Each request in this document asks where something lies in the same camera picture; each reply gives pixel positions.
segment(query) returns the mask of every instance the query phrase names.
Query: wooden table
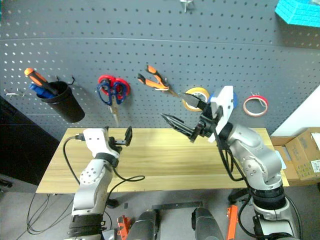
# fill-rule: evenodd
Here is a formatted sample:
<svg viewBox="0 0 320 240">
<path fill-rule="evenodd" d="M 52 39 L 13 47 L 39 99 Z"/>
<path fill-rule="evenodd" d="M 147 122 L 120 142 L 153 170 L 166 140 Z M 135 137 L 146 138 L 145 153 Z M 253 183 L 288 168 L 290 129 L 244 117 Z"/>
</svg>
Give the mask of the wooden table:
<svg viewBox="0 0 320 240">
<path fill-rule="evenodd" d="M 82 133 L 85 128 L 68 128 L 65 132 L 45 174 L 37 193 L 75 193 L 78 189 L 63 156 L 66 138 Z M 255 129 L 264 143 L 273 149 L 265 128 Z M 123 139 L 126 129 L 111 128 L 109 136 Z M 77 176 L 93 159 L 84 141 L 71 140 L 66 153 Z M 123 147 L 117 170 L 124 177 L 145 175 L 145 180 L 125 182 L 116 192 L 244 188 L 243 181 L 232 181 L 220 158 L 216 143 L 198 137 L 191 143 L 183 134 L 171 128 L 134 128 L 129 147 Z M 281 171 L 284 186 L 289 186 Z M 120 179 L 113 176 L 110 188 Z"/>
</svg>

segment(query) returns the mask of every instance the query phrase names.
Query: pliers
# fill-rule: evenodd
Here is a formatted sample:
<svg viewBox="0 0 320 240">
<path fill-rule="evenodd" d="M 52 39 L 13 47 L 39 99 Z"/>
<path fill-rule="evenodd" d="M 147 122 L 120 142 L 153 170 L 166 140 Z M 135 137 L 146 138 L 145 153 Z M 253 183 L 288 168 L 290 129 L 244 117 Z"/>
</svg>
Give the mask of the pliers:
<svg viewBox="0 0 320 240">
<path fill-rule="evenodd" d="M 138 73 L 138 80 L 142 84 L 145 84 L 145 85 L 147 85 L 151 88 L 154 88 L 155 90 L 158 90 L 158 91 L 168 91 L 168 93 L 172 94 L 174 97 L 179 98 L 179 95 L 176 94 L 172 89 L 170 89 L 170 85 L 167 82 L 167 79 L 163 78 L 160 75 L 160 73 L 153 66 L 147 65 L 145 70 L 148 73 L 152 74 L 155 77 L 155 79 L 157 80 L 157 82 L 152 81 L 150 79 L 147 79 L 143 75 Z"/>
</svg>

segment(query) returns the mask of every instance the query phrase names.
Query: pen holder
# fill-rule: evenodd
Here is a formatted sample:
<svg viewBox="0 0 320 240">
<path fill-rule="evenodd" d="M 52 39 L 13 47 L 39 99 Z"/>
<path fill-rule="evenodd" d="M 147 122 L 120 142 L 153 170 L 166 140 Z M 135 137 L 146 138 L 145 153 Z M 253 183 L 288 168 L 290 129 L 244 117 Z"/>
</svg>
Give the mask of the pen holder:
<svg viewBox="0 0 320 240">
<path fill-rule="evenodd" d="M 43 98 L 37 94 L 42 102 L 47 103 L 69 123 L 79 122 L 85 117 L 85 112 L 75 99 L 67 83 L 55 81 L 49 84 L 58 90 L 58 95 L 53 98 Z"/>
</svg>

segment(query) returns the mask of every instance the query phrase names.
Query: pegboard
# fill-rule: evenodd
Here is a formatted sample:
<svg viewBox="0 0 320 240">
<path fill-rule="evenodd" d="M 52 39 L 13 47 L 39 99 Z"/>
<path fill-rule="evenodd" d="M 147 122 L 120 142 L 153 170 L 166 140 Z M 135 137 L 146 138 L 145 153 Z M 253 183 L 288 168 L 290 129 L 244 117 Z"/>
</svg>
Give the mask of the pegboard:
<svg viewBox="0 0 320 240">
<path fill-rule="evenodd" d="M 181 100 L 137 80 L 150 64 L 175 92 L 204 87 L 209 92 L 233 85 L 238 107 L 230 121 L 276 128 L 320 83 L 319 28 L 287 25 L 274 13 L 277 1 L 194 1 L 183 12 L 178 0 L 5 1 L 1 19 L 0 94 L 48 133 L 61 139 L 69 127 L 115 127 L 108 106 L 95 93 L 98 77 L 127 80 L 131 94 L 119 106 L 120 127 L 167 128 L 160 113 L 191 127 L 199 113 Z M 71 82 L 85 111 L 77 123 L 64 121 L 28 89 L 24 69 L 48 81 Z M 4 96 L 4 88 L 25 92 Z M 251 93 L 269 100 L 268 113 L 244 114 Z"/>
</svg>

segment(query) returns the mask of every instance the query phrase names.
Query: screwdriver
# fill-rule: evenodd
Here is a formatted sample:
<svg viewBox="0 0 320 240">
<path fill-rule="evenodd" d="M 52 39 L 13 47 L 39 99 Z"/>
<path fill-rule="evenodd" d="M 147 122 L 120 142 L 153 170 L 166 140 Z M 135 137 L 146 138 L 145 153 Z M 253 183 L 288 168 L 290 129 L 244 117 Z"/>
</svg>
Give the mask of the screwdriver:
<svg viewBox="0 0 320 240">
<path fill-rule="evenodd" d="M 46 90 L 48 90 L 49 92 L 51 92 L 54 95 L 58 95 L 59 92 L 57 89 L 55 89 L 54 87 L 52 87 L 47 80 L 41 76 L 40 73 L 36 72 L 33 68 L 26 68 L 24 70 L 24 75 L 26 77 L 29 77 L 31 79 L 32 82 L 34 82 L 37 86 L 44 88 Z"/>
</svg>

